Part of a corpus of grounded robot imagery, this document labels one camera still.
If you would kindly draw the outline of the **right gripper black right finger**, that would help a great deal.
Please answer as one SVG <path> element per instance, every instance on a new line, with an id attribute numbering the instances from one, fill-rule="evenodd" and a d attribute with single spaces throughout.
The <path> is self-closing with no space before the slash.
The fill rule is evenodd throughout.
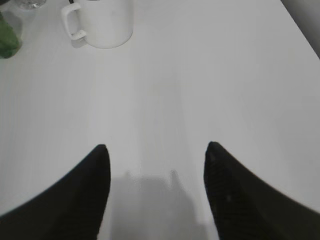
<path id="1" fill-rule="evenodd" d="M 260 179 L 221 144 L 205 152 L 203 181 L 220 240 L 318 240 L 320 214 Z"/>

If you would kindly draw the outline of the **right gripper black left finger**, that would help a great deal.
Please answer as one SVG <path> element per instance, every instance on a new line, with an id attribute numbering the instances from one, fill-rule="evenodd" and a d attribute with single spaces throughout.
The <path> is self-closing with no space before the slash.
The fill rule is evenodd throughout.
<path id="1" fill-rule="evenodd" d="M 108 149 L 97 145 L 63 178 L 0 217 L 2 240 L 96 240 L 111 185 Z"/>

